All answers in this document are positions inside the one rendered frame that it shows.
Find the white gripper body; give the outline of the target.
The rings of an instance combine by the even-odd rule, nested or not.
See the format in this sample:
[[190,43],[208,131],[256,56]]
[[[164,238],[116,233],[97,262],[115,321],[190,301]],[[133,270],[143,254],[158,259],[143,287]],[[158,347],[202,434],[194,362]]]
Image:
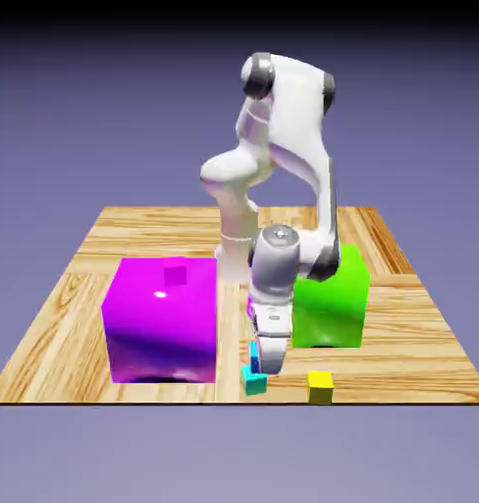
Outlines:
[[258,335],[256,344],[259,354],[259,369],[265,374],[278,374],[284,364],[289,338]]

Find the small cyan cube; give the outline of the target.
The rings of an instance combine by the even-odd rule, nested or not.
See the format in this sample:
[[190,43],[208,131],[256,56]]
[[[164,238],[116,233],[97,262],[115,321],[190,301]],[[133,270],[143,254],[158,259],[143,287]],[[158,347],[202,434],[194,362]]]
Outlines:
[[249,365],[243,365],[240,369],[240,383],[246,396],[263,394],[267,390],[267,375],[253,372]]

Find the small yellow cube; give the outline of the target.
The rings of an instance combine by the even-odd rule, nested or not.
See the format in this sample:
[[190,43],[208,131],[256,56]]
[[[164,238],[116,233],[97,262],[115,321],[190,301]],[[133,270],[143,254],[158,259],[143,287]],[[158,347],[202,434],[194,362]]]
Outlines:
[[307,401],[311,405],[333,403],[334,380],[330,371],[307,372]]

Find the small magenta cube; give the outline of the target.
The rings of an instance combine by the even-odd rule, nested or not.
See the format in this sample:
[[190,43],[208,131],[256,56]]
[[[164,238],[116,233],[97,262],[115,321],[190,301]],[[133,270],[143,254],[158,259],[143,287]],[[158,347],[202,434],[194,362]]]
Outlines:
[[164,282],[167,287],[183,286],[187,282],[187,272],[184,265],[164,268]]

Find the large green box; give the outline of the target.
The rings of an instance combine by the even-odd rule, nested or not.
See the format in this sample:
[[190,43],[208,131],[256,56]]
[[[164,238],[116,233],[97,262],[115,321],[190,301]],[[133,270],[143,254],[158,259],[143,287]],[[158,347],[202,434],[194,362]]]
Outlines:
[[341,252],[331,278],[318,282],[299,276],[295,282],[295,348],[361,346],[370,275],[358,246],[343,244]]

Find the large magenta box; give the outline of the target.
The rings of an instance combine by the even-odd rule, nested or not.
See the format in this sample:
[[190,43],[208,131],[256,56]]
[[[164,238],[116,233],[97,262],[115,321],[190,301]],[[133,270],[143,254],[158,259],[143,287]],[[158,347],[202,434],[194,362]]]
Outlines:
[[[164,268],[187,282],[167,287]],[[125,257],[101,307],[115,383],[213,383],[217,361],[217,260]]]

